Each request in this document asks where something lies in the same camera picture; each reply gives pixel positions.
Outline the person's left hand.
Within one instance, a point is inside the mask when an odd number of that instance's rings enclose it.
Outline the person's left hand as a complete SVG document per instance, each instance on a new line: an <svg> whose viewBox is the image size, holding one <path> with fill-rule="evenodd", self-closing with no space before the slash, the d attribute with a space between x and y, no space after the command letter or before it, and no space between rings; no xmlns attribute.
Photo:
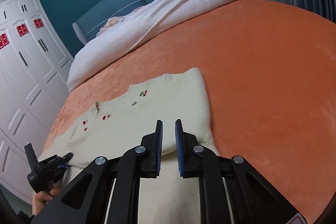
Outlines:
<svg viewBox="0 0 336 224"><path fill-rule="evenodd" d="M55 183L52 184L52 189L49 191L49 193L43 191L35 193L33 198L33 214L37 215L39 212L41 212L46 207L46 204L52 201L59 193L60 188L58 184Z"/></svg>

